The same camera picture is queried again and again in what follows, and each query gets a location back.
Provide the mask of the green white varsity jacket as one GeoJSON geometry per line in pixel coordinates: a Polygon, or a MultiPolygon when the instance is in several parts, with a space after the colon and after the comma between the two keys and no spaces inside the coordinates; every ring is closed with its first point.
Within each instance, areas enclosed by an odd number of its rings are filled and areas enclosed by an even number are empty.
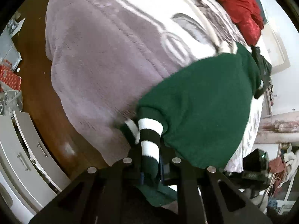
{"type": "Polygon", "coordinates": [[[192,166],[224,168],[247,130],[260,83],[251,50],[193,62],[154,86],[121,126],[138,162],[137,187],[156,207],[177,199],[159,179],[162,148],[192,166]]]}

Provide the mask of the pink garment on sill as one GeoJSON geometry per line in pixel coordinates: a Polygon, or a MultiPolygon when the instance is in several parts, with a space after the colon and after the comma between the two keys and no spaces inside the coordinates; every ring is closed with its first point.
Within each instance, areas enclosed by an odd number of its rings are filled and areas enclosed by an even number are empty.
{"type": "Polygon", "coordinates": [[[269,162],[269,173],[281,173],[285,171],[285,163],[281,157],[275,158],[269,162]]]}

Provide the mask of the pink floral curtain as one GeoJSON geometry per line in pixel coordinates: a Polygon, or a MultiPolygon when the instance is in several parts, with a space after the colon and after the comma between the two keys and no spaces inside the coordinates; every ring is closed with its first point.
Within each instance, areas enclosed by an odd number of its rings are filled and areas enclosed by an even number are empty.
{"type": "Polygon", "coordinates": [[[261,119],[255,143],[298,143],[298,111],[261,119]]]}

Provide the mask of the white drawer cabinet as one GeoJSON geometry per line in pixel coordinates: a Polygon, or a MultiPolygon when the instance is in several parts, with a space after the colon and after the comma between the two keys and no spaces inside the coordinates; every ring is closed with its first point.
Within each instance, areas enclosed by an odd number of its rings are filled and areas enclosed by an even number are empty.
{"type": "Polygon", "coordinates": [[[1,116],[1,203],[16,223],[29,221],[70,184],[31,117],[1,116]]]}

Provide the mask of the black leather garment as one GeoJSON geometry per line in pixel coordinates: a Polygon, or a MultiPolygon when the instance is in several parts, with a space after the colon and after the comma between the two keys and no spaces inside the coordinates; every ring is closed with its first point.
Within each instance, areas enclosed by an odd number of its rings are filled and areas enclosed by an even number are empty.
{"type": "Polygon", "coordinates": [[[255,60],[259,72],[260,72],[260,83],[259,87],[254,94],[254,98],[258,99],[269,87],[271,82],[271,73],[272,73],[272,65],[265,59],[263,55],[260,54],[260,48],[257,46],[250,46],[251,54],[253,59],[255,60]]]}

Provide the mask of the beige bed headboard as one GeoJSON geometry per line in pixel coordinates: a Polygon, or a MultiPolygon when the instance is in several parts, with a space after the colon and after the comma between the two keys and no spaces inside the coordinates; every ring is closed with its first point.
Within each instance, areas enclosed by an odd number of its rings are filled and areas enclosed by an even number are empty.
{"type": "Polygon", "coordinates": [[[272,65],[272,74],[282,72],[290,67],[284,43],[281,37],[271,28],[269,22],[264,25],[258,42],[261,54],[272,65]]]}

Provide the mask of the floral purple bed blanket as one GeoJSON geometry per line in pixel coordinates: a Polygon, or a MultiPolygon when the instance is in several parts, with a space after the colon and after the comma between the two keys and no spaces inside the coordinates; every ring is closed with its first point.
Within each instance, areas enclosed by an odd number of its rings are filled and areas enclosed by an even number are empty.
{"type": "Polygon", "coordinates": [[[139,98],[172,73],[245,39],[216,0],[49,0],[46,55],[73,127],[112,165],[118,129],[139,98]]]}

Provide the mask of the red quilted comforter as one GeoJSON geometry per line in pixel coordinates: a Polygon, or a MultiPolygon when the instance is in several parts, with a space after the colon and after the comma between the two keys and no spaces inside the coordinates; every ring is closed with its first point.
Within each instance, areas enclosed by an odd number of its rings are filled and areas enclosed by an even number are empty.
{"type": "Polygon", "coordinates": [[[240,30],[247,45],[256,46],[264,28],[256,0],[217,0],[240,30]]]}

